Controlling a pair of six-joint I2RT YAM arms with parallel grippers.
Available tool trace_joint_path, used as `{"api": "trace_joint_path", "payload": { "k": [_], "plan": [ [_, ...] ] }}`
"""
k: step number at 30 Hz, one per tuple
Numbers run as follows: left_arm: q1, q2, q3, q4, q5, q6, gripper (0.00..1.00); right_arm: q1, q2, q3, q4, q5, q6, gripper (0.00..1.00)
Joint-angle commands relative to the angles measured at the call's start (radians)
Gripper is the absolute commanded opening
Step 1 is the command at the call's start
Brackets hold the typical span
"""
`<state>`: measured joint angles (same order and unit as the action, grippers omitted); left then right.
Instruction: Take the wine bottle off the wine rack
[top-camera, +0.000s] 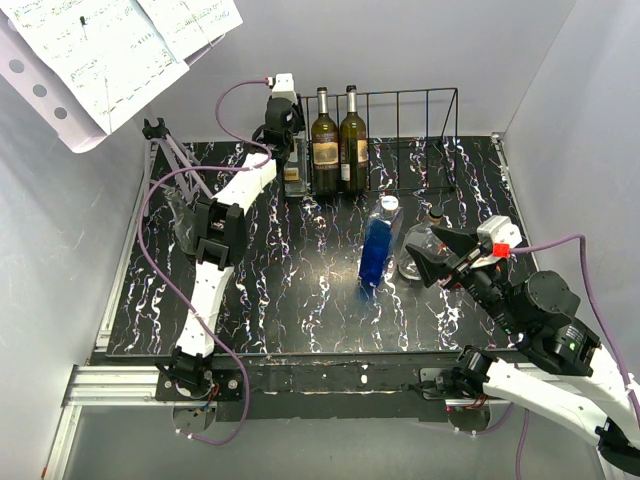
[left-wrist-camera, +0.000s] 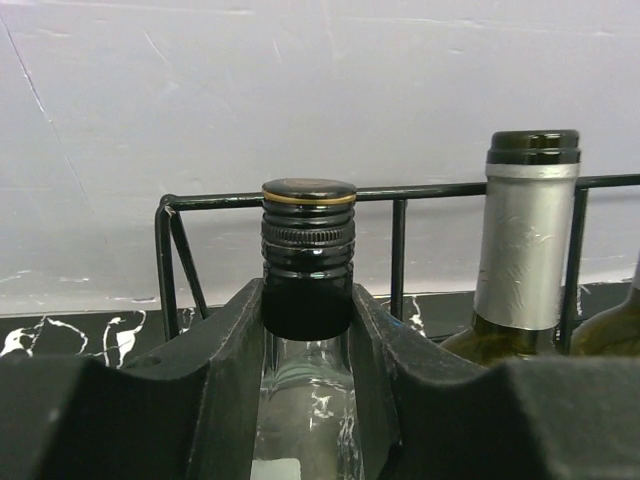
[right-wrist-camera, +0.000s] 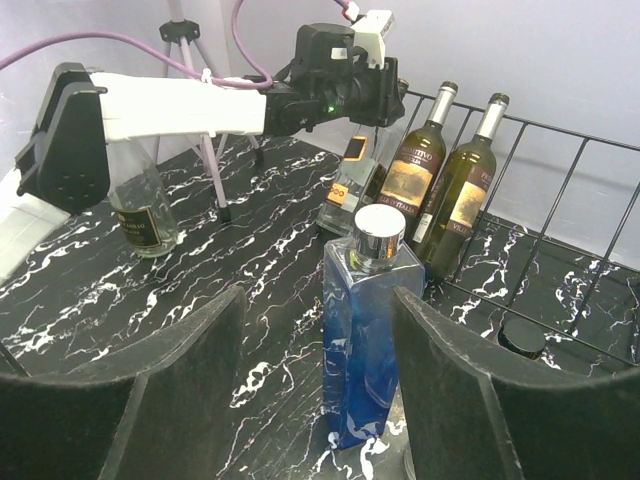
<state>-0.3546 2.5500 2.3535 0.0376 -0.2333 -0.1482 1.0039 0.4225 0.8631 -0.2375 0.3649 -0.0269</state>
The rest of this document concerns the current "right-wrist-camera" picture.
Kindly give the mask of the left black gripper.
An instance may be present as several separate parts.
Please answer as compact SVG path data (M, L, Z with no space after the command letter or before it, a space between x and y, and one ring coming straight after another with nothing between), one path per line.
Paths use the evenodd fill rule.
M395 57L373 68L364 60L355 62L344 113L351 122L386 128L405 115L406 81L399 78L398 65Z

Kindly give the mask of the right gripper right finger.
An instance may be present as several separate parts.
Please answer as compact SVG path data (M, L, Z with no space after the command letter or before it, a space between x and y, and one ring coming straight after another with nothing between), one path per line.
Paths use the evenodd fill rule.
M639 372L548 368L455 324L408 289L392 329L420 479L635 479Z

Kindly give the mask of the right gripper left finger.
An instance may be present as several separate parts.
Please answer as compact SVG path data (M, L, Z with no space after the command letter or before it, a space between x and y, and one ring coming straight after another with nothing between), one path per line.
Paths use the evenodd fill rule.
M5 479L210 479L246 312L233 287L185 319L65 373L1 378Z

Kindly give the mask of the clear square bottle orange label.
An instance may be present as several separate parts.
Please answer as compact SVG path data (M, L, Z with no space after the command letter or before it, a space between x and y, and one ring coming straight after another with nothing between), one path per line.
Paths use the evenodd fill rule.
M396 124L357 126L316 218L323 233L352 233L355 213L375 200L401 140L402 129Z

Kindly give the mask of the clear round bottle cork stopper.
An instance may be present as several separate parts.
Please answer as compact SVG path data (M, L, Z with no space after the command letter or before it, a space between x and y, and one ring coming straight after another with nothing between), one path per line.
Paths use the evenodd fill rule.
M540 358L546 346L541 329L527 320L505 320L496 336L497 344L529 360Z

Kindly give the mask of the blue square glass bottle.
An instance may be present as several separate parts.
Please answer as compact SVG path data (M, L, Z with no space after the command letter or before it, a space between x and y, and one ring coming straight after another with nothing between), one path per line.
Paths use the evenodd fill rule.
M425 288L405 227L400 211L371 204L356 212L351 235L324 246L322 407L341 450L384 432L396 393L393 289Z

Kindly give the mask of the tall clear bottle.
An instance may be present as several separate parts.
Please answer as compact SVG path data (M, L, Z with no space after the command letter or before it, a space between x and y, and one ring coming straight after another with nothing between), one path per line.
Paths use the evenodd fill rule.
M108 200L134 252L142 258L169 254L178 228L156 164L135 140L106 145Z

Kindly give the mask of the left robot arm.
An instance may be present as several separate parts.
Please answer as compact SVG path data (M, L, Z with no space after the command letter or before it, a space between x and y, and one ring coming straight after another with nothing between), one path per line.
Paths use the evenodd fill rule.
M277 74L178 78L91 72L63 63L13 170L1 182L1 274L8 277L64 219L103 201L114 182L111 144L150 137L290 136L346 118L388 127L405 88L384 31L356 22L311 24Z

